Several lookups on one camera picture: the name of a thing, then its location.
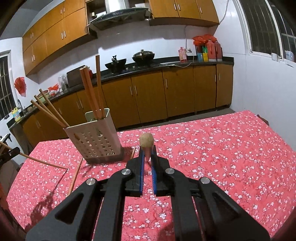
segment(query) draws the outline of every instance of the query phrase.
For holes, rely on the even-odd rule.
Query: floor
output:
[[[210,111],[198,112],[196,115],[194,113],[191,113],[191,114],[186,114],[186,115],[182,115],[182,116],[171,117],[171,118],[168,118],[163,121],[146,123],[144,125],[140,124],[140,125],[123,127],[123,128],[119,128],[118,131],[135,130],[135,129],[141,129],[141,128],[149,128],[149,127],[155,127],[155,126],[175,124],[175,123],[186,122],[186,121],[195,121],[195,120],[206,119],[206,118],[215,117],[215,116],[219,116],[219,115],[231,114],[234,112],[235,111],[233,111],[230,108],[216,108],[216,109],[212,109]]]

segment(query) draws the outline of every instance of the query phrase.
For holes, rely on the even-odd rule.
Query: black countertop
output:
[[[230,64],[230,65],[234,65],[234,58],[233,57],[223,57],[223,60],[220,62],[199,62],[195,59],[193,59],[193,56],[189,56],[188,57],[188,61],[186,63],[181,63],[179,62],[179,57],[167,57],[167,58],[158,58],[158,59],[154,59],[153,63],[150,66],[144,66],[144,67],[138,67],[136,66],[136,63],[131,63],[131,64],[126,64],[126,69],[124,72],[122,73],[111,73],[110,70],[103,70],[101,71],[101,82],[106,83],[108,81],[111,80],[115,80],[118,78],[122,78],[122,77],[126,77],[126,76],[131,76],[131,75],[135,75],[135,74],[140,74],[140,73],[145,73],[145,72],[152,72],[152,71],[157,71],[157,70],[162,70],[162,69],[169,69],[169,68],[177,68],[179,67],[186,67],[188,65],[190,66],[206,66],[206,65],[216,65],[216,64]],[[97,82],[96,82],[96,74],[94,74],[93,79],[91,80],[92,85],[93,86],[97,86]],[[77,91],[83,90],[84,86],[83,84],[79,84],[76,86],[73,86],[71,88],[66,89],[63,92],[58,93],[57,95],[55,95],[54,97],[50,97],[49,100],[51,102],[55,102],[58,99],[65,97],[67,95],[73,94]],[[33,114],[35,111],[37,110],[36,107],[33,107],[33,110],[29,113],[27,113],[26,115],[24,115],[22,117],[22,119],[19,121],[19,123],[25,121],[26,119],[28,119],[31,114]],[[15,126],[15,122],[13,122],[12,120],[10,120],[7,123],[7,126],[9,129],[13,128]]]

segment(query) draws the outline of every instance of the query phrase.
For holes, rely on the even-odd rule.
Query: window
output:
[[[265,0],[240,0],[249,27],[252,51],[281,56],[275,22]]]
[[[296,57],[296,36],[295,33],[290,28],[288,22],[284,19],[283,15],[279,12],[275,5],[271,2],[270,6],[276,18],[277,24],[279,26],[279,31],[281,33],[281,40],[283,43],[284,56],[286,58],[285,51],[291,51],[294,54],[294,61]]]
[[[16,107],[8,74],[7,56],[0,58],[0,120]]]

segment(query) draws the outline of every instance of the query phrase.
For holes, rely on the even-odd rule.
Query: silver screw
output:
[[[96,180],[94,178],[89,178],[86,180],[86,184],[90,185],[90,186],[95,184],[95,182],[96,182]]]
[[[208,179],[207,177],[202,177],[200,179],[200,181],[203,183],[203,184],[209,184],[210,183],[210,179]]]
[[[122,173],[123,175],[128,175],[128,174],[130,174],[130,173],[131,173],[131,170],[130,170],[130,169],[127,169],[127,168],[125,168],[125,169],[123,169],[123,170],[121,171],[121,173]]]
[[[166,172],[167,174],[173,174],[173,173],[175,172],[175,170],[174,170],[173,168],[167,168],[167,169],[165,170],[165,172]]]

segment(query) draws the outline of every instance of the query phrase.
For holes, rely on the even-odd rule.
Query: red floral tablecloth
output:
[[[250,111],[154,128],[119,132],[125,160],[97,166],[82,163],[75,188],[90,177],[109,178],[123,169],[139,135],[154,135],[158,155],[186,176],[209,177],[273,235],[294,208],[295,152]],[[27,159],[7,197],[9,209],[28,231],[65,199],[80,153],[67,140],[39,143],[32,157],[69,167],[57,169]],[[140,198],[126,198],[122,240],[174,240],[169,197],[152,191],[145,165]]]

